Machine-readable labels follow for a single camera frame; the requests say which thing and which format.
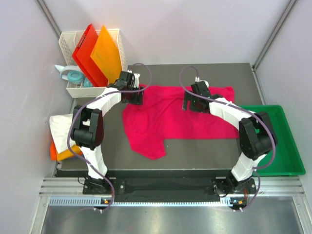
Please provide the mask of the magenta t shirt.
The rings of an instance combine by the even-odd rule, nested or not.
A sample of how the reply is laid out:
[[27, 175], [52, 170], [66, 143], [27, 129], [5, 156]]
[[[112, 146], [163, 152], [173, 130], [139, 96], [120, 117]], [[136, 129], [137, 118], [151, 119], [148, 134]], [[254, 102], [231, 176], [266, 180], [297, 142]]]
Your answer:
[[238, 130], [211, 114], [182, 109], [180, 86], [152, 85], [144, 91], [143, 104], [128, 104], [122, 111], [130, 148], [149, 159], [166, 156], [166, 139], [235, 139]]

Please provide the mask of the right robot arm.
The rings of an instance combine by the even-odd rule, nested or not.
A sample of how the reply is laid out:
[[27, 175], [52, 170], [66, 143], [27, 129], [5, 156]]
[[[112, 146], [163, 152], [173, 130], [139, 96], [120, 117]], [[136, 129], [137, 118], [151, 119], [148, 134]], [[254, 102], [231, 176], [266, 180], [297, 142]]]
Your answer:
[[241, 154], [226, 177], [225, 184], [216, 186], [225, 194], [239, 193], [245, 188], [259, 162], [276, 151], [277, 137], [266, 112], [245, 110], [219, 94], [211, 94], [209, 84], [199, 77], [184, 92], [183, 110], [211, 114], [234, 126], [239, 133]]

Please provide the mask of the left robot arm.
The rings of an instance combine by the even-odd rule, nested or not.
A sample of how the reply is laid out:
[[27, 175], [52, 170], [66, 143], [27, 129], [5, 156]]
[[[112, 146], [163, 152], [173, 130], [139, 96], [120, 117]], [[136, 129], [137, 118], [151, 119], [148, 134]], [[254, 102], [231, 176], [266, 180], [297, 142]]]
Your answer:
[[101, 144], [104, 139], [103, 117], [116, 104], [143, 104], [143, 87], [139, 85], [140, 74], [120, 72], [119, 79], [109, 84], [93, 102], [76, 106], [73, 112], [70, 138], [82, 151], [88, 167], [83, 194], [101, 195], [113, 190], [104, 176], [108, 169], [104, 163]]

